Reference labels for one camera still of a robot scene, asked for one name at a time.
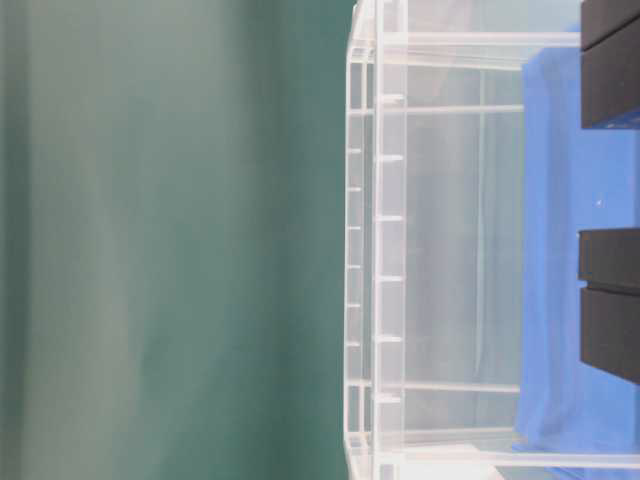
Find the blue fabric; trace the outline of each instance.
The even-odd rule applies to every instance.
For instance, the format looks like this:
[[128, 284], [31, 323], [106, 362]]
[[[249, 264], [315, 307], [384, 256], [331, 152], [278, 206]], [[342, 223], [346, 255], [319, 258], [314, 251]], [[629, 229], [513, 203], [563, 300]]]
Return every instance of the blue fabric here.
[[[638, 225], [638, 137], [580, 128], [580, 52], [546, 49], [524, 66], [526, 131], [523, 447], [632, 453], [640, 389], [580, 362], [577, 232]], [[554, 470], [558, 478], [640, 474]]]

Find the plastic container wall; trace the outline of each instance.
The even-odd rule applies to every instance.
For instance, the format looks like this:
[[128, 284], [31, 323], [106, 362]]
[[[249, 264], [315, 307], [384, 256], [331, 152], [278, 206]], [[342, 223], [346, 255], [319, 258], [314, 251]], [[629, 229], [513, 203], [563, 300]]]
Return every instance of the plastic container wall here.
[[[625, 201], [635, 208], [623, 179], [635, 172], [635, 137], [581, 132], [574, 115], [578, 23], [578, 0], [361, 0], [354, 9], [344, 389], [354, 479], [640, 478], [636, 444], [599, 443], [618, 427], [588, 400], [619, 387], [631, 409], [640, 396], [598, 384], [572, 356], [576, 229], [609, 226], [605, 217], [637, 223], [620, 214]], [[549, 140], [554, 132], [568, 140]], [[600, 157], [574, 178], [561, 166], [581, 144]], [[621, 144], [628, 165], [607, 176], [606, 152]], [[616, 189], [628, 195], [607, 193]], [[579, 221], [558, 216], [571, 209]], [[548, 271], [532, 272], [545, 262]], [[558, 353], [540, 340], [545, 331], [573, 346]], [[545, 373], [554, 368], [564, 376]], [[573, 416], [584, 428], [565, 421]]]

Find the teal fabric background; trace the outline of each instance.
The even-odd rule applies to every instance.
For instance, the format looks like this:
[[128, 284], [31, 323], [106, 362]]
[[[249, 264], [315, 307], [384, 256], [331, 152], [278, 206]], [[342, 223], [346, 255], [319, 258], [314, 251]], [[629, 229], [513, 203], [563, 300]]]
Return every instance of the teal fabric background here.
[[2, 0], [4, 480], [343, 479], [350, 0]]

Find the clear plastic container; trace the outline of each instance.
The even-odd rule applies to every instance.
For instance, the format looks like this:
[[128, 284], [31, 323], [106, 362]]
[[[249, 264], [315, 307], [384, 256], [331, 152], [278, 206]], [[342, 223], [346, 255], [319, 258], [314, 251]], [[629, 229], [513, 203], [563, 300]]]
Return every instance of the clear plastic container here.
[[577, 234], [639, 224], [640, 143], [580, 128], [579, 9], [354, 8], [352, 479], [640, 479], [640, 390], [580, 363]]

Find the blue cloth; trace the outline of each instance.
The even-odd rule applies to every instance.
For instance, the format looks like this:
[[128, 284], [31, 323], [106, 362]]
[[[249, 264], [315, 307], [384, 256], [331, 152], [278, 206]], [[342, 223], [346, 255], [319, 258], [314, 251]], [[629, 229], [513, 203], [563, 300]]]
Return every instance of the blue cloth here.
[[[580, 52], [545, 49], [524, 66], [525, 243], [522, 448], [636, 453], [640, 389], [580, 362], [578, 239], [638, 225], [638, 137], [580, 128]], [[554, 470], [557, 478], [640, 473]]]

